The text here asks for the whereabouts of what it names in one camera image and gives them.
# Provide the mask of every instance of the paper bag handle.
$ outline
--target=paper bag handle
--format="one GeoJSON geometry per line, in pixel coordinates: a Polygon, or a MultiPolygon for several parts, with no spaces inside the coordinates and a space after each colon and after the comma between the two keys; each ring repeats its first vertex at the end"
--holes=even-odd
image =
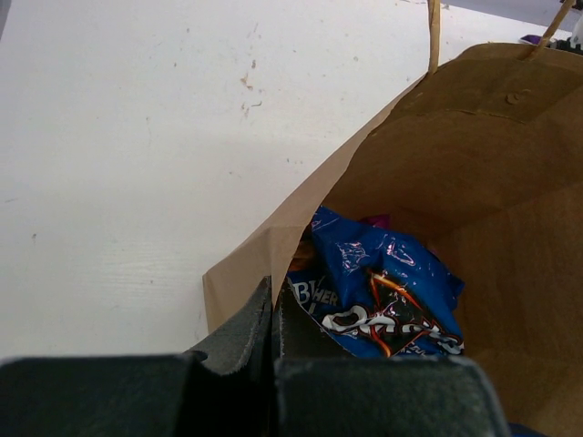
{"type": "MultiPolygon", "coordinates": [[[[557,32],[561,22],[567,16],[568,11],[575,4],[576,0],[565,0],[563,5],[555,15],[552,23],[548,27],[545,34],[540,38],[540,42],[536,46],[528,48],[527,53],[523,56],[523,60],[532,60],[545,48],[550,38],[557,32]]],[[[439,66],[439,37],[440,37],[440,0],[427,0],[427,7],[429,8],[429,67],[427,68],[427,75],[431,76],[437,71],[439,66]]]]}

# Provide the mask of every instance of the snack bag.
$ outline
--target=snack bag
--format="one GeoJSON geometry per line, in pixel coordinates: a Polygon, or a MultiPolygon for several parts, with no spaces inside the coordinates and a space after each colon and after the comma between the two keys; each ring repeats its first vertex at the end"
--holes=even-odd
{"type": "Polygon", "coordinates": [[[320,207],[312,242],[318,256],[289,279],[301,305],[346,350],[358,357],[462,353],[452,310],[464,284],[413,237],[320,207]]]}

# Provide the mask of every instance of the brown paper bag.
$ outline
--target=brown paper bag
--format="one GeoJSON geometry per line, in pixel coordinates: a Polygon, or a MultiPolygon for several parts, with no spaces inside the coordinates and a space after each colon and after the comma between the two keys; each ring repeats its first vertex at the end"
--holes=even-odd
{"type": "Polygon", "coordinates": [[[490,376],[507,418],[580,435],[583,56],[543,48],[559,14],[539,47],[474,46],[437,69],[439,4],[429,4],[427,77],[205,275],[210,330],[264,276],[279,289],[320,204],[351,219],[390,213],[395,230],[465,281],[455,316],[467,356],[490,376]]]}

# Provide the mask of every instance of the white table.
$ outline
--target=white table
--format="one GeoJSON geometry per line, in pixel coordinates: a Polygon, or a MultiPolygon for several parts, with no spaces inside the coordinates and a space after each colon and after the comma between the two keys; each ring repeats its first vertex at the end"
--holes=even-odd
{"type": "MultiPolygon", "coordinates": [[[[423,74],[419,3],[15,0],[0,41],[1,357],[202,339],[202,273],[423,74]]],[[[442,12],[442,61],[544,30],[442,12]]]]}

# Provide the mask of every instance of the blue plastic packaging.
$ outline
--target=blue plastic packaging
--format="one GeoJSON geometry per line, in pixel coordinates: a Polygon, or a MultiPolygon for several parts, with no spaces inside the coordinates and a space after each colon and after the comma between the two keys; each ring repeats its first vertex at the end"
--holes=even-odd
{"type": "Polygon", "coordinates": [[[358,357],[461,354],[452,311],[464,283],[411,236],[320,207],[312,220],[320,262],[288,277],[301,305],[358,357]]]}

